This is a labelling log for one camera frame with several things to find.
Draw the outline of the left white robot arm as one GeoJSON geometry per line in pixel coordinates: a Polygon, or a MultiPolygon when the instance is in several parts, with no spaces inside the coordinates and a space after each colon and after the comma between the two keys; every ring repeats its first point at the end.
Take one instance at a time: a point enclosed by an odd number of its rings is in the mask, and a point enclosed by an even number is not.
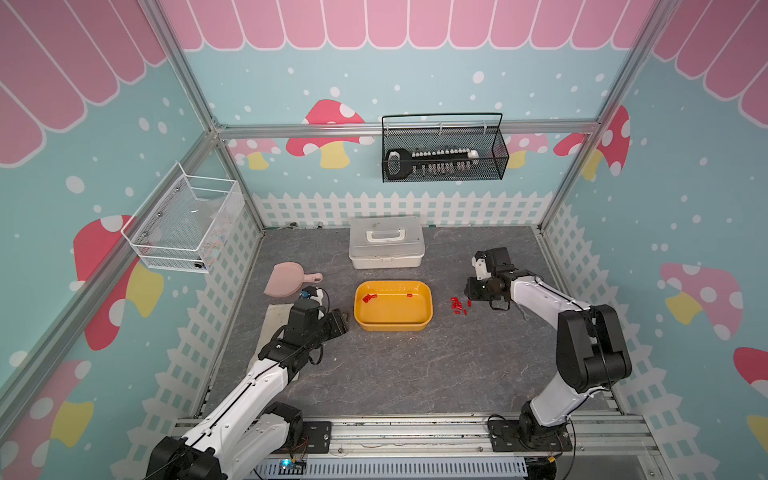
{"type": "Polygon", "coordinates": [[[302,443],[301,411],[274,398],[312,352],[349,330],[348,315],[330,306],[321,288],[304,288],[240,383],[182,436],[164,437],[152,450],[147,479],[243,479],[271,453],[302,443]]]}

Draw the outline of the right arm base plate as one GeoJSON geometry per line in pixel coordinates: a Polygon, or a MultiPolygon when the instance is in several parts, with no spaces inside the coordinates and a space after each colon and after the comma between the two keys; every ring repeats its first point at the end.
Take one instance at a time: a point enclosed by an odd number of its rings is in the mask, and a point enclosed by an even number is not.
{"type": "Polygon", "coordinates": [[[486,420],[486,428],[496,453],[540,452],[557,456],[573,450],[565,425],[543,427],[527,416],[519,420],[491,415],[486,420]]]}

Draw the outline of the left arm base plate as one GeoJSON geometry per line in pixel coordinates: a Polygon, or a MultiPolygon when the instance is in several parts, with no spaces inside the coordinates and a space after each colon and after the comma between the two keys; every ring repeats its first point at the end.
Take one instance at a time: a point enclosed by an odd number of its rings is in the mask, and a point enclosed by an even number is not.
{"type": "Polygon", "coordinates": [[[294,454],[328,454],[333,424],[328,421],[304,422],[294,454]]]}

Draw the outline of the yellow plastic storage box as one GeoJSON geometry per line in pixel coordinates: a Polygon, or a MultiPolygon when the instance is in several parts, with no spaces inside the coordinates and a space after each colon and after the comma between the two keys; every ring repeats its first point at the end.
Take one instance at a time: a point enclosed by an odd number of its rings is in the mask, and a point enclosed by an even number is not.
{"type": "Polygon", "coordinates": [[[375,280],[358,286],[354,318],[369,332],[416,332],[426,328],[434,315],[430,288],[416,280],[375,280]],[[378,297],[363,302],[367,294],[378,297]]]}

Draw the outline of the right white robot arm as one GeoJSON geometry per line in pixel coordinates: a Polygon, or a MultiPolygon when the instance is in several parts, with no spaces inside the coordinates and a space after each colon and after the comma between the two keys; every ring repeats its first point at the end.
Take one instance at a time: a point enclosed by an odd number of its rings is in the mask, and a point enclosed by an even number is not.
{"type": "Polygon", "coordinates": [[[523,405],[517,420],[522,445],[542,449],[562,437],[571,414],[589,397],[631,375],[618,313],[607,304],[576,300],[516,267],[505,248],[478,251],[471,263],[475,274],[465,287],[469,300],[485,301],[497,311],[499,302],[505,311],[513,304],[524,307],[556,330],[557,373],[523,405]]]}

